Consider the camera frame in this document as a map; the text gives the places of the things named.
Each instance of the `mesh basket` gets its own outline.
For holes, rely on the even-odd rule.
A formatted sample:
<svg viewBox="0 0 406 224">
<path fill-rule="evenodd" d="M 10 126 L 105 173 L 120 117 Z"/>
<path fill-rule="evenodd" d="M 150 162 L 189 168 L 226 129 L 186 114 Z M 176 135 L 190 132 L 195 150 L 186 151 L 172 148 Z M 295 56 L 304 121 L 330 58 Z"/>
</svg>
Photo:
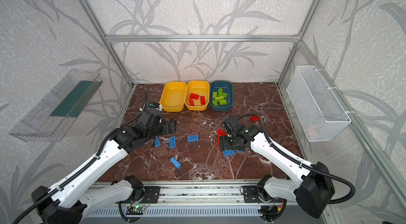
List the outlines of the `mesh basket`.
<svg viewBox="0 0 406 224">
<path fill-rule="evenodd" d="M 311 142 L 331 140 L 351 123 L 347 112 L 314 66 L 297 66 L 287 93 Z"/>
</svg>

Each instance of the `empty yellow bin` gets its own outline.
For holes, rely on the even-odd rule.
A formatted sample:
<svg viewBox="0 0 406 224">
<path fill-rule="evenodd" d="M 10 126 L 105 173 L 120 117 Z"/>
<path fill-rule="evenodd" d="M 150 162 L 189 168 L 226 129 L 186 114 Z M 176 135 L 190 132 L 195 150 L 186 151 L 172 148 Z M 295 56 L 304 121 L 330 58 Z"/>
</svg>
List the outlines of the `empty yellow bin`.
<svg viewBox="0 0 406 224">
<path fill-rule="evenodd" d="M 183 110 L 187 85 L 182 81 L 171 81 L 165 84 L 159 103 L 166 112 Z"/>
<path fill-rule="evenodd" d="M 209 92 L 210 92 L 210 84 L 207 81 L 204 80 L 192 80 L 188 83 L 188 88 L 186 90 L 186 95 L 185 95 L 185 104 L 186 107 L 189 110 L 197 110 L 197 111 L 201 111 L 201 110 L 205 110 L 207 109 L 207 105 L 209 104 Z M 196 95 L 199 96 L 204 96 L 205 100 L 206 100 L 206 104 L 205 105 L 201 105 L 200 103 L 200 97 L 198 100 L 193 99 L 194 102 L 194 106 L 190 106 L 189 103 L 189 96 L 191 93 L 194 93 Z"/>
</svg>

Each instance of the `dark blue plastic tray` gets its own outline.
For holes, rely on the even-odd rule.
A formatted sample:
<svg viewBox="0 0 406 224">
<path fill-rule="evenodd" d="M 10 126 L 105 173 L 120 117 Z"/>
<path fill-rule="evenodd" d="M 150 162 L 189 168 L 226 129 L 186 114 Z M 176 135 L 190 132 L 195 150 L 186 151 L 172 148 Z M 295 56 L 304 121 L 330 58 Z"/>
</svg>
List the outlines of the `dark blue plastic tray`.
<svg viewBox="0 0 406 224">
<path fill-rule="evenodd" d="M 217 92 L 219 88 L 223 89 L 223 93 L 227 94 L 227 105 L 224 106 L 214 106 L 213 103 L 211 102 L 212 100 L 214 100 L 213 97 L 213 92 Z M 226 81 L 226 80 L 216 80 L 213 81 L 210 84 L 210 106 L 212 110 L 216 110 L 216 111 L 228 111 L 231 109 L 231 107 L 233 106 L 233 85 L 231 84 L 230 81 Z"/>
</svg>

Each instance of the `blue lego brick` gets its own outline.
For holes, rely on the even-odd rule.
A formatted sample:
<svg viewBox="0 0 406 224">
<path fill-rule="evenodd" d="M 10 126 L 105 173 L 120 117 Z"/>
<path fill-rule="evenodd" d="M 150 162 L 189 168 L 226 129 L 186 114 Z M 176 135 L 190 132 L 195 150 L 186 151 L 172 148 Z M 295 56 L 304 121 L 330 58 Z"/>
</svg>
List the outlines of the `blue lego brick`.
<svg viewBox="0 0 406 224">
<path fill-rule="evenodd" d="M 226 150 L 226 151 L 223 151 L 224 157 L 226 157 L 226 156 L 231 156 L 231 155 L 235 155 L 235 154 L 236 154 L 236 152 L 234 152 L 234 150 Z"/>
<path fill-rule="evenodd" d="M 158 137 L 155 137 L 155 147 L 159 147 L 161 145 L 161 142 L 159 142 Z"/>
<path fill-rule="evenodd" d="M 170 159 L 170 161 L 172 162 L 173 165 L 175 165 L 175 167 L 176 167 L 177 169 L 180 169 L 181 164 L 175 159 L 175 157 L 172 157 L 172 158 Z"/>
<path fill-rule="evenodd" d="M 196 142 L 196 141 L 199 141 L 199 135 L 188 136 L 188 142 Z"/>
<path fill-rule="evenodd" d="M 169 137 L 169 148 L 175 148 L 175 147 L 176 147 L 175 136 Z"/>
</svg>

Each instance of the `leaf pattern wallpaper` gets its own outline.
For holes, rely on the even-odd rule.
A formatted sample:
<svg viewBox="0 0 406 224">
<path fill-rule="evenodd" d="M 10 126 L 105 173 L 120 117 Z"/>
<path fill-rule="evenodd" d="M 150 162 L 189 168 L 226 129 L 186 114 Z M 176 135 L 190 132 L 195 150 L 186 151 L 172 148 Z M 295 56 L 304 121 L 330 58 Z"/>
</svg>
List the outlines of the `leaf pattern wallpaper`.
<svg viewBox="0 0 406 224">
<path fill-rule="evenodd" d="M 95 152 L 131 89 L 77 0 L 0 0 L 0 219 L 12 223 L 30 194 Z M 103 80 L 60 142 L 23 142 L 9 131 L 72 68 Z M 35 224 L 36 213 L 21 223 Z"/>
<path fill-rule="evenodd" d="M 312 0 L 89 0 L 105 33 L 297 34 Z M 276 81 L 292 43 L 114 43 L 134 82 Z"/>
<path fill-rule="evenodd" d="M 406 0 L 323 0 L 304 41 L 368 130 L 406 178 Z M 406 213 L 349 127 L 331 141 L 309 143 L 286 87 L 281 89 L 292 123 L 309 160 L 321 161 L 356 187 L 350 201 L 336 205 L 343 223 L 406 223 Z M 345 187 L 337 187 L 345 194 Z"/>
</svg>

